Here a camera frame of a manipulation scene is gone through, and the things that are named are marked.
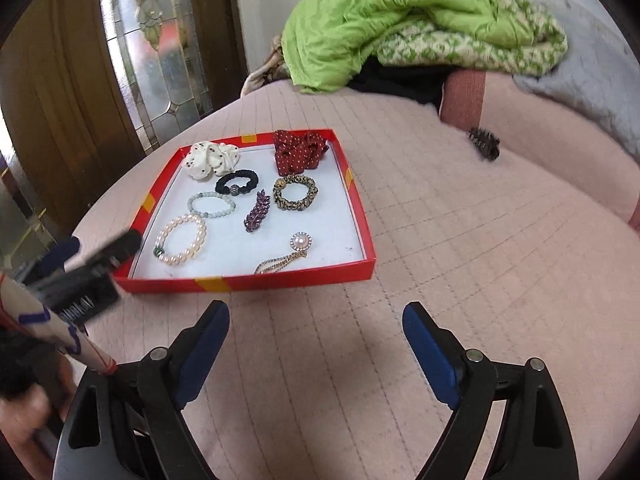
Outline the person's left hand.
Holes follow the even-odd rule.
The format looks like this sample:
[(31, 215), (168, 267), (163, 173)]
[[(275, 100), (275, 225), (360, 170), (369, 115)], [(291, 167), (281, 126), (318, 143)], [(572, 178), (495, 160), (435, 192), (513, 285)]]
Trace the person's left hand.
[[(77, 389), (73, 367), (65, 356), (57, 354), (54, 369), (54, 377), (64, 392), (58, 414), (65, 420)], [(12, 399), (1, 393), (1, 433), (32, 479), (52, 479), (53, 460), (35, 440), (36, 431), (46, 429), (52, 408), (47, 391), (38, 384)]]

